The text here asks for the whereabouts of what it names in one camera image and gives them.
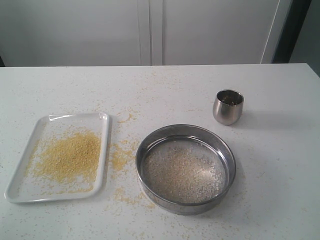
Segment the white square plastic tray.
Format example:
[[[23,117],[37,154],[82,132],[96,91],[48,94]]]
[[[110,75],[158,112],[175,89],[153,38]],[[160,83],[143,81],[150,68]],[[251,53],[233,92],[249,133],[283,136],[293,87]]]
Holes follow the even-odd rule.
[[[40,118],[32,131],[23,154],[5,190],[5,199],[13,204],[84,199],[95,195],[103,184],[104,168],[110,131],[110,116],[104,112],[69,113]],[[61,137],[66,132],[90,130],[101,139],[100,157],[93,190],[88,192],[58,193],[63,188],[54,184],[52,189],[43,180],[26,176],[25,172],[37,141]]]

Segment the white coarse grain pile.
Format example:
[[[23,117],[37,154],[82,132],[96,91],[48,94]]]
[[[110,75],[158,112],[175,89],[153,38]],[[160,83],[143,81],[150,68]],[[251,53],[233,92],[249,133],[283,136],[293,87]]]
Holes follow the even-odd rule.
[[[219,157],[203,146],[152,151],[144,160],[143,178],[155,194],[182,204],[216,197],[227,179]]]

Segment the round stainless steel sieve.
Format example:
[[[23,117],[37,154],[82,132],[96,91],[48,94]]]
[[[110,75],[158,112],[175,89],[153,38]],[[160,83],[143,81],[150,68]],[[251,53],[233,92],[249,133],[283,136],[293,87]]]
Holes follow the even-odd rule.
[[[156,205],[177,215],[198,215],[225,198],[236,177],[236,160],[215,133],[196,125],[161,127],[140,143],[138,181]]]

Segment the stainless steel cup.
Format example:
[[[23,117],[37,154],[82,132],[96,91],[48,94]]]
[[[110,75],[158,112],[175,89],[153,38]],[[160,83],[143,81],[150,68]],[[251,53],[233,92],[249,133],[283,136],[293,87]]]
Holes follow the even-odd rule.
[[[236,123],[243,112],[244,97],[238,91],[223,89],[216,94],[212,114],[222,125],[230,126]]]

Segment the yellow millet pile on tray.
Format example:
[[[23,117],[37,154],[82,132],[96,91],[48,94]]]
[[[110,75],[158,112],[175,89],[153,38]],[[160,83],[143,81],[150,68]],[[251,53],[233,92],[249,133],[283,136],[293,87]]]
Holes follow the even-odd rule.
[[[86,193],[94,188],[101,153],[101,138],[90,130],[69,131],[61,137],[38,140],[25,170],[58,193]]]

